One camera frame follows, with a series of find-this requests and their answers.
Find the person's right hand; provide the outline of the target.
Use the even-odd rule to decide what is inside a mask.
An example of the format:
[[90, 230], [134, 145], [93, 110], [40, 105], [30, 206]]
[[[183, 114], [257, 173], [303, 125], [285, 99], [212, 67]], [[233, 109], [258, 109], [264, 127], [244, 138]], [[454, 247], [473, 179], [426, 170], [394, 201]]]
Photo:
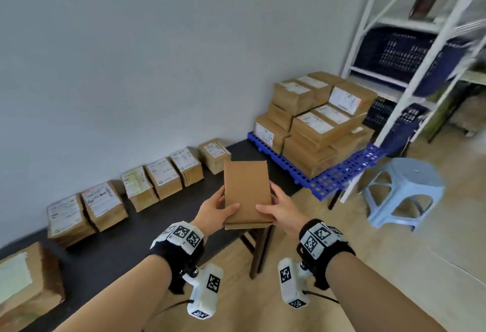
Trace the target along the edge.
[[271, 194], [271, 205], [276, 206], [274, 224], [281, 227], [289, 236], [299, 239], [302, 228], [310, 221], [310, 218], [301, 213], [292, 199], [272, 181], [270, 181], [270, 188], [274, 192]]

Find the person's left hand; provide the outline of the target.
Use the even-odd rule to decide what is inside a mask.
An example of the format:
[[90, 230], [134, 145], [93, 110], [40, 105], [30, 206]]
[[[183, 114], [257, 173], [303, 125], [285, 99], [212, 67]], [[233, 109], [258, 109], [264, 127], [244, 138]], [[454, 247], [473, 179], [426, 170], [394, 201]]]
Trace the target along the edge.
[[224, 193], [225, 187], [222, 186], [202, 203], [196, 217], [191, 221], [191, 225], [197, 227], [203, 233], [205, 241], [216, 231], [225, 227], [225, 224], [218, 222], [218, 209], [226, 208], [224, 207]]

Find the plain brown cardboard box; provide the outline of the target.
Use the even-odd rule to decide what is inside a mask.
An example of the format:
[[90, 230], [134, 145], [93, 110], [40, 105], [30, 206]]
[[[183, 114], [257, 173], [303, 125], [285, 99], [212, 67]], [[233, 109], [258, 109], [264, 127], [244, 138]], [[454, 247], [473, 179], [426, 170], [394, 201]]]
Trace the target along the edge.
[[224, 164], [225, 206], [240, 208], [225, 222], [225, 230], [249, 230], [269, 227], [275, 221], [256, 206], [271, 205], [267, 161], [227, 161]]

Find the person's right forearm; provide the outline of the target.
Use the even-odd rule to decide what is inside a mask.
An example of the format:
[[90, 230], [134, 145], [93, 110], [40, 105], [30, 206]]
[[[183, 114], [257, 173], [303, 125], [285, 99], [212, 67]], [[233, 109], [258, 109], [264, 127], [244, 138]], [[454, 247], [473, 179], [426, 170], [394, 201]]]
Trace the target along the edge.
[[356, 256], [342, 252], [326, 279], [356, 332], [447, 332], [400, 290]]

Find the person's left forearm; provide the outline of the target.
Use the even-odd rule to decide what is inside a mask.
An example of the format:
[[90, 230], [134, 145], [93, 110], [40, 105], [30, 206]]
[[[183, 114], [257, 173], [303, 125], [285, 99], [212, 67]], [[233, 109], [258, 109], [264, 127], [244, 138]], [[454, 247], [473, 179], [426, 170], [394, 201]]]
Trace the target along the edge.
[[172, 281], [167, 261], [149, 255], [53, 332], [141, 332]]

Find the left wrist marker band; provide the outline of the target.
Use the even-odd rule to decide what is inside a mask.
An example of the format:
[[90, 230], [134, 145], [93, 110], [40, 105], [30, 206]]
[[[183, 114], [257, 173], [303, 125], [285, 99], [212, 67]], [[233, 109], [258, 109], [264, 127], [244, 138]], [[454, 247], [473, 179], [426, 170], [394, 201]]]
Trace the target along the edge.
[[171, 270], [168, 290], [174, 295], [184, 294], [185, 274], [192, 275], [204, 253], [204, 234], [185, 221], [173, 223], [153, 242], [147, 256], [164, 259]]

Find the wrist marker band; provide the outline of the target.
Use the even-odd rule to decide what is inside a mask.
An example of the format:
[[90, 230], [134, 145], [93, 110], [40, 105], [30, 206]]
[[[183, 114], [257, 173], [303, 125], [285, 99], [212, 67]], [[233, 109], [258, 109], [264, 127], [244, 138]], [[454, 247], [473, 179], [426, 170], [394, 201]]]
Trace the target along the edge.
[[153, 242], [147, 256], [164, 259], [171, 270], [168, 290], [174, 295], [184, 294], [185, 274], [192, 275], [204, 253], [204, 234], [185, 221], [173, 223]]
[[296, 250], [304, 266], [314, 275], [315, 287], [323, 291], [330, 288], [326, 269], [331, 260], [343, 252], [355, 255], [343, 233], [319, 219], [311, 219], [302, 227]]

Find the right wrist marker band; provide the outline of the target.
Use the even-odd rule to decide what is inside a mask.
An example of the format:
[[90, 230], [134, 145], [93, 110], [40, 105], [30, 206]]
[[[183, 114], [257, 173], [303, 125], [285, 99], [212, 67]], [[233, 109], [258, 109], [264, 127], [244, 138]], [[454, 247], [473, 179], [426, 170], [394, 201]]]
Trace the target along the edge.
[[343, 252], [355, 255], [343, 233], [319, 219], [311, 219], [302, 227], [296, 250], [304, 266], [314, 275], [315, 287], [323, 291], [330, 288], [326, 269], [331, 260]]

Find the blue plastic pallet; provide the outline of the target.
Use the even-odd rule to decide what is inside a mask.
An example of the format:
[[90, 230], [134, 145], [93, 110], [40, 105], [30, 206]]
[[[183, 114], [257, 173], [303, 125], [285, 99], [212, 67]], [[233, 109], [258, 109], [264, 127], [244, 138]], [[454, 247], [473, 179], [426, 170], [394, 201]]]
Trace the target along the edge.
[[268, 155], [280, 168], [287, 171], [295, 184], [309, 189], [320, 201], [338, 190], [345, 190], [350, 181], [368, 168], [376, 166], [378, 161], [387, 154], [383, 148], [368, 144], [365, 149], [355, 152], [350, 158], [314, 178], [309, 178], [285, 157], [268, 147], [252, 131], [247, 133], [247, 139], [256, 145], [258, 151]]

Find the stack of labelled parcels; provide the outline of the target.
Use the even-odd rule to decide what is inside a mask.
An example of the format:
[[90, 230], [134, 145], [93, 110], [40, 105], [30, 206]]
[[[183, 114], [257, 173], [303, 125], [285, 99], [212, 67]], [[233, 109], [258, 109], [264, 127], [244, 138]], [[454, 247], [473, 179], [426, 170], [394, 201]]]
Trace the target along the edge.
[[276, 82], [253, 133], [266, 148], [313, 179], [371, 142], [364, 121], [378, 94], [324, 71]]

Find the row of labelled parcels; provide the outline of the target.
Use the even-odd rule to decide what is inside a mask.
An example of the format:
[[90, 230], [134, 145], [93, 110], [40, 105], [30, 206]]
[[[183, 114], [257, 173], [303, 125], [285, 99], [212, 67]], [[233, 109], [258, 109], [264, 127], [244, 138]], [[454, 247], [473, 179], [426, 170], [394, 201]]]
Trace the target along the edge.
[[[120, 179], [129, 202], [136, 212], [141, 212], [201, 181], [204, 178], [203, 164], [216, 175], [227, 161], [231, 161], [231, 153], [218, 139], [213, 139], [200, 145], [197, 151], [185, 147], [128, 170]], [[96, 231], [105, 231], [128, 217], [113, 181], [52, 203], [46, 212], [48, 238], [63, 248]]]

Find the light blue plastic stool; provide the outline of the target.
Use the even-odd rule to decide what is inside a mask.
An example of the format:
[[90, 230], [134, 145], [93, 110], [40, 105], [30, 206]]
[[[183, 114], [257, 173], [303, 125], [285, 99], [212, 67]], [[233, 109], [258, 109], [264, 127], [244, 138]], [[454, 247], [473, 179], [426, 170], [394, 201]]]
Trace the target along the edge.
[[[374, 200], [372, 186], [390, 189], [380, 204]], [[374, 227], [380, 228], [384, 224], [394, 223], [410, 226], [414, 231], [441, 201], [445, 189], [445, 181], [431, 163], [396, 157], [379, 169], [361, 193], [369, 207], [368, 221]], [[416, 206], [419, 216], [402, 217], [393, 214], [407, 199]]]

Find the small dark blue crate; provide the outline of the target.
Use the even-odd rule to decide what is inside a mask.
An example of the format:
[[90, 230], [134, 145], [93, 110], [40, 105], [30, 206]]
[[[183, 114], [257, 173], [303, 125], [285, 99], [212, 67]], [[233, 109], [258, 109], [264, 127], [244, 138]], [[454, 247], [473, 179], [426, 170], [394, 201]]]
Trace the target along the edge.
[[[374, 100], [363, 124], [374, 130], [373, 138], [376, 139], [385, 126], [396, 103], [378, 97]], [[399, 157], [406, 154], [407, 145], [430, 110], [420, 104], [413, 103], [404, 108], [401, 115], [395, 121], [390, 132], [385, 137], [381, 148], [389, 157]]]

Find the green table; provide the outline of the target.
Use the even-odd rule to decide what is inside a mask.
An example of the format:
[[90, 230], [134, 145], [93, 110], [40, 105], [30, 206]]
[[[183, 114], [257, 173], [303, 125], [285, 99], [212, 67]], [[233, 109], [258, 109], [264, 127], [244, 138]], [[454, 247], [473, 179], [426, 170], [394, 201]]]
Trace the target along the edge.
[[432, 127], [428, 144], [448, 123], [462, 129], [467, 137], [474, 136], [486, 122], [486, 64], [466, 71], [441, 108], [443, 111], [436, 113], [439, 122]]

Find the white metal shelf rack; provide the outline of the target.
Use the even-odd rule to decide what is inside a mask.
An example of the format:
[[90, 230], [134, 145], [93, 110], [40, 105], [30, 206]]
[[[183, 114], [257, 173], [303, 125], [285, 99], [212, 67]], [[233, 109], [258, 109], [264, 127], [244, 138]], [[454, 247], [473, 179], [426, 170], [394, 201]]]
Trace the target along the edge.
[[[388, 3], [379, 13], [372, 14], [373, 10], [378, 9], [377, 2], [378, 0], [367, 0], [366, 2], [356, 34], [345, 60], [341, 77], [372, 89], [378, 94], [378, 97], [396, 103], [396, 107], [392, 111], [385, 126], [374, 140], [374, 145], [376, 146], [381, 146], [404, 108], [413, 103], [417, 103], [430, 110], [421, 126], [410, 139], [407, 145], [408, 149], [410, 143], [416, 140], [436, 112], [442, 111], [441, 105], [445, 102], [446, 97], [451, 94], [461, 76], [472, 65], [473, 61], [476, 60], [479, 52], [486, 46], [486, 10], [482, 16], [478, 16], [476, 20], [472, 20], [475, 15], [473, 12], [468, 11], [467, 8], [473, 0], [437, 0], [425, 19], [411, 20], [408, 17], [415, 0], [388, 0]], [[354, 62], [364, 36], [371, 29], [382, 26], [409, 29], [436, 35], [436, 39], [409, 83], [354, 67]], [[436, 93], [428, 97], [414, 96], [415, 90], [437, 57], [437, 54], [449, 39], [455, 37], [463, 37], [472, 41], [466, 54], [447, 78], [445, 84]]]

